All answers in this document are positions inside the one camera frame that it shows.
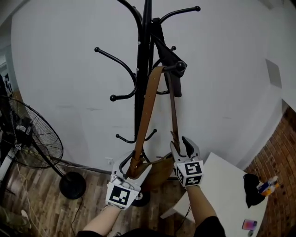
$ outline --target black fan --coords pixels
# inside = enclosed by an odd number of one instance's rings
[[[49,168],[61,177],[60,191],[68,199],[77,199],[86,189],[84,178],[76,173],[63,174],[56,166],[63,156],[63,145],[49,123],[21,101],[0,96],[0,165],[10,157],[30,168]]]

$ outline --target phone screen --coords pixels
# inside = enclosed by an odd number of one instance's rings
[[[257,221],[255,220],[244,220],[244,224],[242,225],[242,229],[254,231],[257,227]]]

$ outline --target fan base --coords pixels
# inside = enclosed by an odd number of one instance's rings
[[[60,191],[68,199],[80,198],[86,190],[86,182],[81,174],[69,172],[60,181]]]

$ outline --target brick wall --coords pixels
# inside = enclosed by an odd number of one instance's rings
[[[258,237],[285,237],[296,220],[296,113],[288,108],[265,147],[245,170],[262,181],[277,175]]]

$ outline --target table top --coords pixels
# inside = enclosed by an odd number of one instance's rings
[[[247,237],[248,230],[241,227],[245,219],[258,222],[253,237],[257,236],[266,210],[268,198],[256,206],[247,207],[243,176],[246,173],[214,153],[210,153],[204,164],[204,176],[200,187],[207,197],[225,229],[227,237]],[[187,192],[174,209],[181,215],[188,211]],[[187,218],[194,222],[192,212]]]

